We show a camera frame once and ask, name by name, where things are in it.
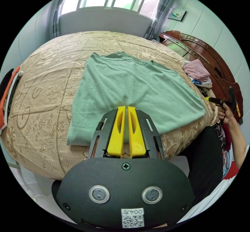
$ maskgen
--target orange cloth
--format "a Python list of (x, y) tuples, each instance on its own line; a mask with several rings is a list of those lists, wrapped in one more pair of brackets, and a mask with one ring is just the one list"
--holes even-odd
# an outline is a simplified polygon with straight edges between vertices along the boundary
[(9, 89), (10, 89), (10, 86), (11, 86), (11, 84), (12, 84), (12, 81), (13, 81), (13, 79), (14, 79), (16, 73), (19, 72), (19, 70), (20, 70), (20, 66), (18, 66), (18, 67), (15, 69), (15, 71), (12, 73), (12, 76), (11, 76), (11, 78), (10, 78), (10, 81), (9, 81), (9, 83), (8, 83), (8, 85), (7, 85), (7, 87), (6, 87), (5, 91), (4, 91), (4, 93), (3, 93), (3, 97), (2, 97), (2, 99), (1, 99), (1, 101), (0, 101), (0, 129), (1, 129), (1, 128), (3, 127), (3, 125), (4, 125), (4, 113), (3, 113), (4, 101), (5, 101), (5, 98), (7, 97), (7, 94), (8, 94), (8, 91), (9, 91)]

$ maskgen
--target wall picture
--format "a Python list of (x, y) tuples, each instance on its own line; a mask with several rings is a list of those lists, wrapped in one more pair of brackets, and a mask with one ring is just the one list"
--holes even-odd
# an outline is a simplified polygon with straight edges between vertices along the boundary
[(171, 18), (171, 19), (175, 19), (178, 21), (181, 21), (185, 15), (186, 11), (185, 10), (180, 10), (180, 9), (176, 9), (176, 8), (171, 8), (167, 18)]

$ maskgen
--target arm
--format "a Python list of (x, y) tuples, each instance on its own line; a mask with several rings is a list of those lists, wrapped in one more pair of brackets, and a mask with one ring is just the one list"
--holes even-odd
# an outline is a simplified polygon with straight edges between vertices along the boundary
[(245, 159), (246, 142), (235, 118), (228, 124), (228, 129), (232, 140), (234, 162), (237, 168), (240, 169)]
[(223, 105), (223, 108), (219, 107), (218, 114), (219, 119), (224, 119), (224, 124), (228, 126), (232, 141), (234, 162), (237, 168), (240, 169), (246, 155), (246, 141), (232, 111), (226, 104)]

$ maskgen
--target wooden headboard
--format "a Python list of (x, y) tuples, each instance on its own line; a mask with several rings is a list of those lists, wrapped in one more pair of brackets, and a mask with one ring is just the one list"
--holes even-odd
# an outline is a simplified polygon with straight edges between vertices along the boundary
[(235, 118), (240, 122), (243, 117), (243, 97), (240, 86), (235, 82), (232, 72), (218, 52), (197, 37), (176, 30), (160, 33), (159, 38), (163, 45), (174, 50), (185, 60), (199, 59), (202, 62), (210, 73), (213, 92), (217, 98), (230, 101), (229, 87), (233, 87), (241, 114), (240, 118), (235, 114)]

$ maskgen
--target gray curtain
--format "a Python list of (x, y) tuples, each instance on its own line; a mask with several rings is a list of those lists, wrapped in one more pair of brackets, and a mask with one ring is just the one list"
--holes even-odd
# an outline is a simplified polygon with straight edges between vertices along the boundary
[(60, 17), (63, 2), (64, 2), (64, 0), (58, 0), (57, 6), (56, 6), (56, 9), (55, 9), (55, 12), (54, 12), (54, 16), (53, 16), (53, 34), (52, 34), (53, 38), (56, 38), (56, 37), (60, 36), (59, 17)]
[(169, 1), (170, 0), (160, 0), (158, 8), (157, 8), (156, 18), (153, 20), (153, 22), (149, 26), (144, 38), (146, 38), (148, 40), (152, 40), (154, 38), (154, 30), (155, 30), (156, 24), (157, 24), (159, 18), (162, 16), (164, 10), (166, 9)]

